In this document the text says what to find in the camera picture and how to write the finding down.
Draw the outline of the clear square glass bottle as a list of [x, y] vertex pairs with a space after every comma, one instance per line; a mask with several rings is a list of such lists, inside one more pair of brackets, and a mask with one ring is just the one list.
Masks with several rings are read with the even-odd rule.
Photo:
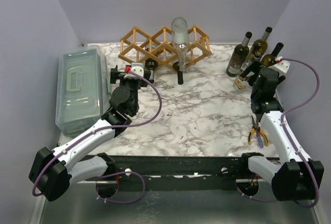
[[252, 64], [252, 61], [244, 62], [236, 76], [233, 86], [238, 91], [243, 91], [248, 86], [248, 80], [254, 75], [253, 72], [249, 72], [247, 76], [241, 77], [240, 75]]

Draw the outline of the green wine bottle brown label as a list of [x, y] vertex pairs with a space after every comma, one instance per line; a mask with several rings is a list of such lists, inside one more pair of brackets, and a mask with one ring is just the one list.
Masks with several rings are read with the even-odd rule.
[[[154, 48], [156, 48], [156, 45], [154, 43], [150, 43], [149, 45], [147, 45], [145, 47], [145, 50], [150, 51]], [[154, 82], [155, 82], [155, 70], [157, 69], [157, 67], [158, 67], [158, 62], [156, 60], [154, 60], [152, 58], [148, 58], [145, 61], [145, 69], [151, 72], [149, 81], [152, 84], [154, 84]]]

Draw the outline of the clear round glass bottle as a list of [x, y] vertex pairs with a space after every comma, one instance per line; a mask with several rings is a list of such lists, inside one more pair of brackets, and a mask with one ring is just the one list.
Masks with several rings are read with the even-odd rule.
[[179, 62], [179, 71], [186, 69], [186, 54], [189, 45], [188, 25], [184, 18], [177, 17], [171, 23], [172, 43]]

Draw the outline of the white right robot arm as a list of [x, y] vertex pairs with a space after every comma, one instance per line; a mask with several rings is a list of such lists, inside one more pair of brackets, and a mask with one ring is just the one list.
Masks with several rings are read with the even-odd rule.
[[288, 61], [280, 59], [274, 66], [266, 67], [256, 60], [241, 74], [252, 75], [251, 109], [272, 138], [280, 163], [275, 164], [261, 154], [246, 153], [240, 158], [238, 173], [243, 178], [260, 176], [271, 185], [278, 201], [293, 201], [305, 207], [302, 201], [310, 200], [308, 208], [312, 208], [320, 198], [324, 167], [302, 148], [288, 124], [287, 112], [275, 98], [277, 86], [285, 80]]

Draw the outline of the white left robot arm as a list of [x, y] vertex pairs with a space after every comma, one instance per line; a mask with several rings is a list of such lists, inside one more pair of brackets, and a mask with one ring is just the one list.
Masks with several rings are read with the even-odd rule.
[[34, 197], [45, 196], [54, 201], [74, 183], [99, 176], [109, 180], [114, 176], [114, 166], [103, 157], [83, 158], [131, 126], [131, 117], [139, 110], [138, 90], [150, 84], [151, 73], [144, 64], [133, 62], [124, 71], [112, 68], [110, 75], [110, 82], [118, 81], [119, 87], [113, 91], [110, 107], [101, 118], [70, 142], [52, 150], [43, 147], [36, 153], [28, 176]]

